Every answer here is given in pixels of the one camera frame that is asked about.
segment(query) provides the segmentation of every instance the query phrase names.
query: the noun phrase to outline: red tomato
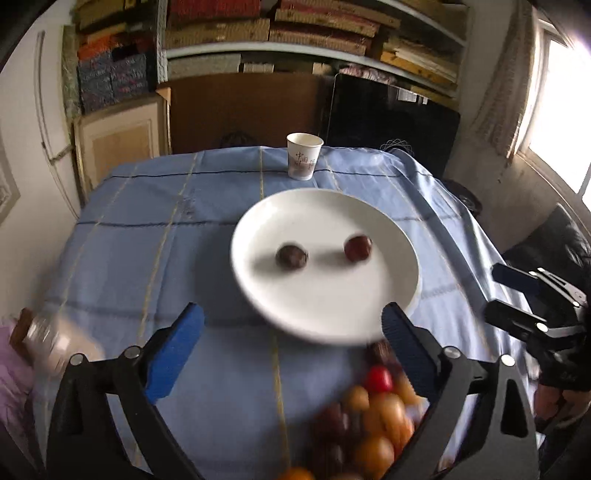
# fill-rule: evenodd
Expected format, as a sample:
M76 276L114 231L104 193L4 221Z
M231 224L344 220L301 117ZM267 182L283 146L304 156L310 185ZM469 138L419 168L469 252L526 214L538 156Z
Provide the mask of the red tomato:
M365 388L369 393L387 393L394 389L392 375L383 365L374 365L365 378Z

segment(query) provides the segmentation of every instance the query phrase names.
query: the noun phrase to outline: blue gripper pad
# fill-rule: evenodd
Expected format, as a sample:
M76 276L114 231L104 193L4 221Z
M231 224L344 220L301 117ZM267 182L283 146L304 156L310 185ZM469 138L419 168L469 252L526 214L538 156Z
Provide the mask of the blue gripper pad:
M389 303L382 310L382 332L402 364L414 391L429 401L437 398L437 365L417 334L430 336L434 345L439 345L428 330L415 327L396 303Z
M154 405L173 389L184 364L201 336L205 315L203 309L190 303L179 317L175 330L150 362L145 394Z

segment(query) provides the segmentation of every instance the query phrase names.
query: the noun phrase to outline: shelf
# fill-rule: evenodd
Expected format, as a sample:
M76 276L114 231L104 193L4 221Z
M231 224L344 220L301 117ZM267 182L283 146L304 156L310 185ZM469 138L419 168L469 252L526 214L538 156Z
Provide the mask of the shelf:
M415 10L411 6L409 6L403 2L399 2L398 0L376 0L376 1L378 3L384 4L384 5L389 5L393 8L395 8L396 10L400 10L401 12L404 12L407 15L410 15L411 17L414 17L414 18L420 20L421 22L429 25L430 27L434 28L435 30L439 30L446 37L451 38L453 41L460 44L462 47L466 46L466 40L463 40L462 38L458 37L454 32L448 30L443 25L440 25L439 23L435 22L435 20L426 16L425 14L418 12L417 10Z
M426 80L418 75L414 75L406 70L399 69L370 59L369 57L360 57L344 51L330 50L328 48L312 47L309 45L298 45L295 43L277 43L270 41L262 42L219 42L219 43L203 43L193 45L190 47L172 48L166 50L166 57L168 59L178 59L182 57L189 57L192 55L202 55L209 53L228 53L228 52L242 52L242 51L279 51L284 53L297 53L302 55L312 55L315 57L324 57L327 59L341 60L350 63L357 63L366 67L371 67L382 72L392 73L399 77L404 77L412 80L419 85L426 86L431 90L453 97L455 90L448 90L440 85L437 85L429 80Z

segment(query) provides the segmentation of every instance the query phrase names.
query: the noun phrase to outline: pink fabric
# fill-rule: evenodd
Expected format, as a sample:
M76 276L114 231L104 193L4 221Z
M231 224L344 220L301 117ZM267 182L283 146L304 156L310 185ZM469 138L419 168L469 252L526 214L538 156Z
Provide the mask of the pink fabric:
M12 329L0 327L0 421L31 461L25 402L33 388L33 369L8 343Z

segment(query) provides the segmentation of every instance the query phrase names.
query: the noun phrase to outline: wall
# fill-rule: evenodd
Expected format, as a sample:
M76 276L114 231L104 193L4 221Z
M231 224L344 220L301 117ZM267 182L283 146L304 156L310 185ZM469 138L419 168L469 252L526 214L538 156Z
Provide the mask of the wall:
M53 154L68 143L61 97L61 26L74 0L58 0L37 19L0 73L0 136L21 197L0 225L0 316L38 307L75 218L62 199L41 149L35 114L33 68L37 32L46 30L41 88ZM72 158L58 164L79 210Z
M482 202L478 222L501 252L531 233L560 199L522 159L516 157L507 166L503 157L470 133L501 53L514 2L466 0L472 7L473 24L462 76L462 121L445 172Z

